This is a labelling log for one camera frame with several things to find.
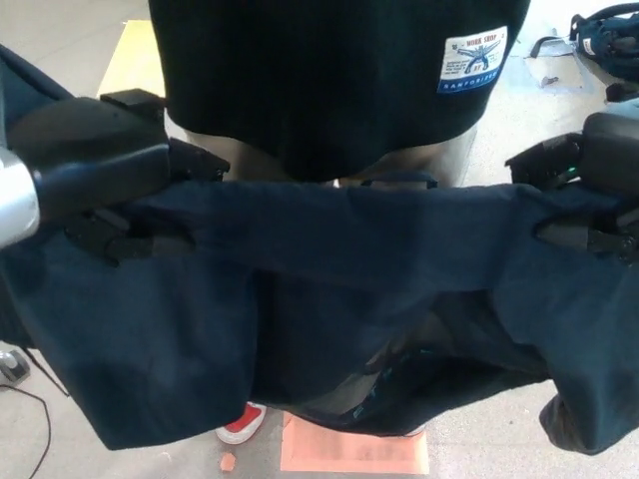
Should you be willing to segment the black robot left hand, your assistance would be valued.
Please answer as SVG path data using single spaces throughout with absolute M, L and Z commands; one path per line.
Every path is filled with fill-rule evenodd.
M 7 140 L 1 245 L 54 225 L 76 247 L 112 265 L 195 247 L 185 229 L 128 219 L 122 205 L 183 181 L 217 182 L 230 168 L 169 137 L 163 99 L 140 89 L 54 102 L 23 117 Z

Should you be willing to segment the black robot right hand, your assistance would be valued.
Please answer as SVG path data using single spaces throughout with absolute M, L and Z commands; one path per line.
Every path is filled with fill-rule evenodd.
M 541 142 L 505 163 L 511 180 L 541 191 L 580 185 L 616 196 L 621 204 L 603 213 L 571 213 L 540 223 L 545 242 L 638 261 L 638 119 L 619 113 L 590 115 L 579 133 Z

